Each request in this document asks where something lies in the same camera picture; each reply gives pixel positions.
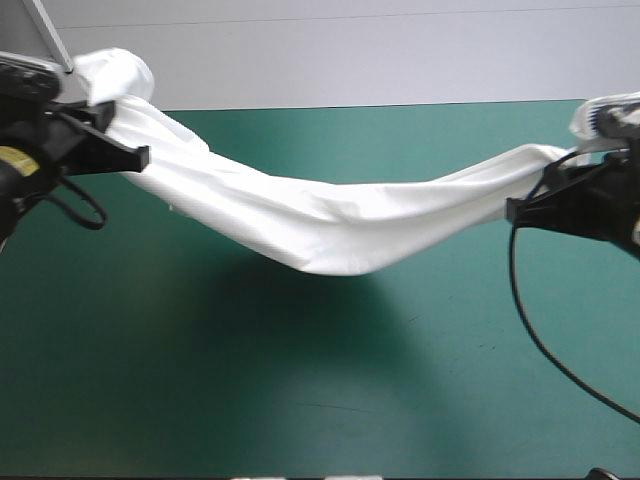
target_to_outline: black wire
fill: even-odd
[[[529,320],[529,317],[527,316],[527,312],[524,309],[522,299],[520,298],[520,292],[518,290],[518,282],[516,278],[516,260],[515,260],[517,233],[518,233],[518,225],[514,221],[513,226],[511,227],[511,235],[509,236],[509,282],[511,284],[511,293],[513,294],[513,301],[516,304],[516,309],[518,310],[518,314],[520,315],[520,320],[522,320],[522,324],[524,325],[524,328],[527,330],[529,337],[531,338],[533,343],[536,345],[536,347],[538,347],[538,350],[547,358],[547,360],[549,360],[553,365],[555,365],[555,367],[558,370],[560,370],[569,380],[571,380],[573,383],[575,383],[578,387],[580,387],[582,390],[587,392],[596,400],[604,403],[607,407],[612,408],[613,410],[615,410],[621,415],[624,415],[629,420],[632,420],[637,424],[640,424],[639,415],[631,412],[630,410],[627,410],[619,403],[615,402],[614,400],[611,400],[609,397],[607,397],[606,395],[599,392],[598,390],[593,388],[591,385],[589,385],[588,383],[580,379],[575,373],[569,370],[569,368],[566,365],[564,365],[560,360],[558,360],[558,358],[555,355],[553,355],[553,353],[551,353],[549,349],[547,349],[545,344],[542,343],[542,340],[540,340],[540,337],[538,337],[538,334],[536,333],[535,329],[531,325],[531,321]]]
[[[98,220],[91,220],[90,218],[82,216],[73,208],[71,208],[65,201],[61,200],[55,195],[52,195],[51,193],[31,194],[25,197],[23,201],[29,200],[29,201],[37,202],[40,200],[46,200],[54,204],[58,208],[60,208],[60,210],[62,210],[62,212],[71,220],[73,220],[75,223],[89,230],[100,230],[102,227],[104,227],[107,224],[107,212],[98,204],[98,202],[91,195],[89,195],[87,192],[82,190],[79,186],[77,186],[75,183],[71,182],[69,179],[65,177],[60,177],[58,179],[58,182],[62,186],[64,186],[67,190],[75,193],[78,197],[80,197],[81,200],[88,203],[93,208],[94,212],[97,214]]]

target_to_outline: gray wall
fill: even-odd
[[[550,100],[640,90],[637,1],[45,5],[72,54],[119,46],[144,58],[163,109]]]

